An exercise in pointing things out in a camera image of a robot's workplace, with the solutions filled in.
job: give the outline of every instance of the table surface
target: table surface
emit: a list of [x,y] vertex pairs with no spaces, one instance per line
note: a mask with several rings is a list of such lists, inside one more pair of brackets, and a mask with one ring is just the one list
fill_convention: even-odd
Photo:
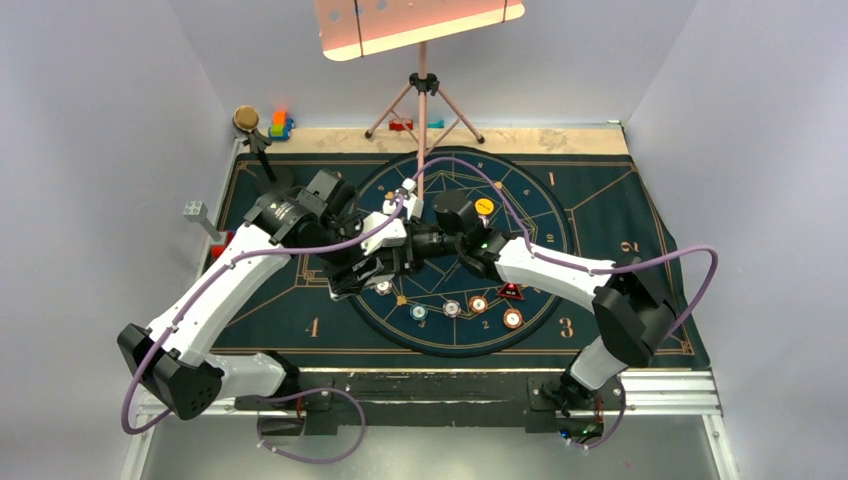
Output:
[[[490,215],[493,225],[518,232],[515,222],[498,207],[495,191],[500,184],[503,194],[512,199],[525,219],[531,240],[544,247],[614,261],[623,259],[629,251],[651,258],[676,248],[628,155],[496,156],[455,146],[440,146],[431,155],[444,156],[482,169],[496,187],[483,185],[463,167],[442,163],[425,176],[431,203],[437,192],[448,188],[458,189],[472,200],[489,198],[496,207]],[[358,185],[363,214],[379,210],[386,191],[415,171],[415,154],[409,151],[401,155],[270,153],[268,158],[272,165],[287,166],[297,184],[305,184],[319,169],[326,168]],[[219,228],[238,228],[244,212],[254,204],[256,179],[262,175],[255,155],[239,155]],[[434,221],[431,203],[424,208],[426,222]],[[656,273],[684,308],[679,263]],[[516,287],[525,300],[504,301],[497,296],[500,286],[476,279],[456,258],[448,256],[425,262],[415,274],[393,279],[388,295],[367,290],[352,302],[327,302],[327,279],[321,262],[315,256],[298,257],[259,287],[218,337],[213,352],[275,350],[301,367],[562,368],[568,357],[597,336],[593,316],[576,304],[560,302],[546,292],[522,285]],[[486,298],[486,312],[470,311],[469,301],[474,296]],[[449,300],[459,302],[462,313],[458,318],[448,319],[442,313],[443,304]],[[413,320],[409,314],[412,305],[425,307],[428,318]],[[524,316],[521,328],[510,330],[504,325],[507,308],[518,309]],[[450,357],[495,353],[446,359],[416,355],[409,348]],[[696,328],[687,322],[657,351],[652,367],[700,369],[708,365]]]
[[[271,153],[402,153],[416,147],[405,132],[379,130],[371,141],[364,129],[295,129]],[[483,129],[492,153],[627,154],[617,126],[585,129]],[[439,131],[431,131],[431,137]],[[457,129],[444,144],[477,147]],[[337,453],[354,439],[354,427],[335,437],[277,443],[307,455]],[[256,448],[255,417],[203,415],[191,422],[166,419],[149,440],[141,478],[691,478],[716,479],[700,415],[628,415],[616,436],[588,454],[550,435],[520,429],[370,428],[362,447],[346,461],[300,464]]]
[[[589,452],[567,447],[556,434],[528,435],[520,428],[373,427],[352,456],[331,465],[257,449],[255,425],[253,416],[169,417],[157,427],[142,478],[719,478],[700,416],[628,416],[613,438]],[[337,436],[273,443],[328,457],[344,451],[356,434],[356,427],[342,427]]]
[[[481,128],[486,143],[478,144],[465,128],[457,127],[440,145],[480,148],[490,153],[574,153],[627,155],[619,125],[592,128]],[[428,129],[427,145],[444,130]],[[275,142],[268,153],[405,153],[418,148],[407,132],[377,129],[371,139],[364,128],[295,128],[291,138]]]

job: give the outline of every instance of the circular board design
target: circular board design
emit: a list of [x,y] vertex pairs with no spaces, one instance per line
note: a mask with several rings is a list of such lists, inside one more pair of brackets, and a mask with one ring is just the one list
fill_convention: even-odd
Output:
[[[474,149],[445,147],[436,149],[430,158],[455,157],[475,165],[496,182],[512,203],[530,231],[531,240],[554,250],[573,253],[570,225],[562,206],[539,179],[510,161]],[[403,179],[416,171],[415,153],[403,155],[378,168],[360,186],[363,213],[380,210],[386,193],[399,187]],[[500,197],[482,178],[468,168],[443,162],[427,170],[425,206],[422,221],[435,223],[431,201],[439,192],[461,190],[469,200],[488,199],[494,204],[489,215],[494,228],[520,234],[521,230],[504,210]],[[391,281],[389,295],[374,290],[351,297],[350,302],[365,321],[389,340],[429,355],[471,357],[497,352],[526,338],[539,328],[554,311],[560,299],[546,292],[519,285],[524,300],[507,300],[498,296],[502,284],[476,278],[468,273],[454,256],[431,259],[420,272]],[[476,313],[469,305],[472,297],[482,296],[488,302],[485,312]],[[448,318],[445,302],[459,302],[461,313]],[[410,307],[422,305],[428,315],[414,319]],[[509,329],[503,321],[509,308],[518,309],[524,323]]]

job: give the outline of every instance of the red object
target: red object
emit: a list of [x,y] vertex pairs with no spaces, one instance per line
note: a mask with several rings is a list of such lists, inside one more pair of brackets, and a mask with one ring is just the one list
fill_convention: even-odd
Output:
[[285,110],[277,110],[271,117],[271,125],[285,125],[288,118],[289,112]]
[[212,257],[212,261],[218,260],[218,257],[224,254],[224,250],[227,249],[227,246],[233,241],[233,237],[236,236],[236,232],[233,231],[225,233],[227,234],[227,240],[223,245],[212,245],[209,247],[209,255]]
[[498,292],[499,297],[508,298],[510,300],[524,300],[524,294],[518,289],[518,285],[507,283]]
[[412,130],[412,119],[411,118],[402,118],[400,120],[394,119],[389,120],[389,130],[394,130],[396,132],[402,132],[406,129]]

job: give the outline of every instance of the red triangle token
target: red triangle token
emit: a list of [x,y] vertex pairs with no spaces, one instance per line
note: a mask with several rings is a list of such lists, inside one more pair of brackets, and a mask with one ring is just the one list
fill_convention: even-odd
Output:
[[524,294],[518,289],[518,285],[514,283],[506,283],[498,292],[499,297],[508,298],[510,300],[524,300]]

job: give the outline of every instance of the yellow token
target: yellow token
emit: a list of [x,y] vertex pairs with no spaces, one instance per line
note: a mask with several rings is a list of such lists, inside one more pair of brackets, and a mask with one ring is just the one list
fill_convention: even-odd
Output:
[[477,210],[478,215],[489,215],[495,211],[495,204],[488,198],[481,198],[474,202],[474,208]]

